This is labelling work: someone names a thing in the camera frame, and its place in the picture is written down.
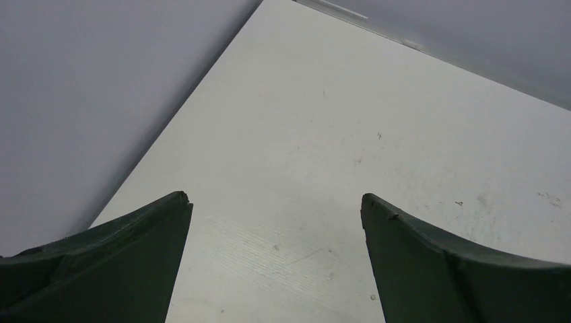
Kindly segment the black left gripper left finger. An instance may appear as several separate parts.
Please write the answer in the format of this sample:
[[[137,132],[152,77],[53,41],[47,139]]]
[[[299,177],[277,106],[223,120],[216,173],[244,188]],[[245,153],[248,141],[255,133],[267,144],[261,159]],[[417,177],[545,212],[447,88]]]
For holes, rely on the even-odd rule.
[[[193,206],[172,192],[1,259],[2,322],[164,322]]]

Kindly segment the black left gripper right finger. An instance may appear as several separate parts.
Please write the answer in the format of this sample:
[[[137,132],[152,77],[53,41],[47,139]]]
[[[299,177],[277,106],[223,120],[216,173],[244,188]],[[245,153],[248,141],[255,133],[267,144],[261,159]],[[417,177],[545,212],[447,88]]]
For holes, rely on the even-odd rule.
[[[570,266],[476,244],[367,193],[362,227],[387,322],[569,322]]]

